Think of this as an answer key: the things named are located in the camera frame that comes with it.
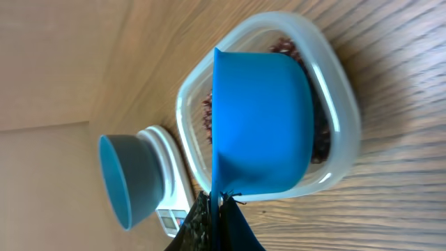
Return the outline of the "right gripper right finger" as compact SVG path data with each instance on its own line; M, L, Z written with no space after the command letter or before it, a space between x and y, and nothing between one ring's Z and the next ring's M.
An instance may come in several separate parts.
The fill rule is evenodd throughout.
M224 202L220 206L220 250L265 251L239 209L240 202L228 193L222 196Z

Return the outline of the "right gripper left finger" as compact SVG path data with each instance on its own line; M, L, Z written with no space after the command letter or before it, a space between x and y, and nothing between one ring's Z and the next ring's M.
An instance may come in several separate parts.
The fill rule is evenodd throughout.
M164 251L211 251L210 196L201 191L173 241Z

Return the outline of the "blue plastic measuring scoop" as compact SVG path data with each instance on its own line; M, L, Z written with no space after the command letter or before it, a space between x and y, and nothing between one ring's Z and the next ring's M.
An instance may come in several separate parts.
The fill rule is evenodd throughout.
M291 57L214 51L212 87L212 249L220 249L222 194L293 188L307 171L314 109L307 78Z

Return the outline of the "red beans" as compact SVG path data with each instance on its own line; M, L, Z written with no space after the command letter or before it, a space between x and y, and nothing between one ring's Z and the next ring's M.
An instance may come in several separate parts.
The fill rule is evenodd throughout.
M321 100L314 88L313 81L305 68L304 61L300 53L290 38L279 38L277 42L268 48L269 52L284 54L296 61L307 78L312 94L312 104L314 107L314 143L312 146L312 157L310 163L321 164L328 160L330 153L330 127L327 116L322 108ZM203 112L203 129L206 130L206 139L212 145L212 92L201 102Z

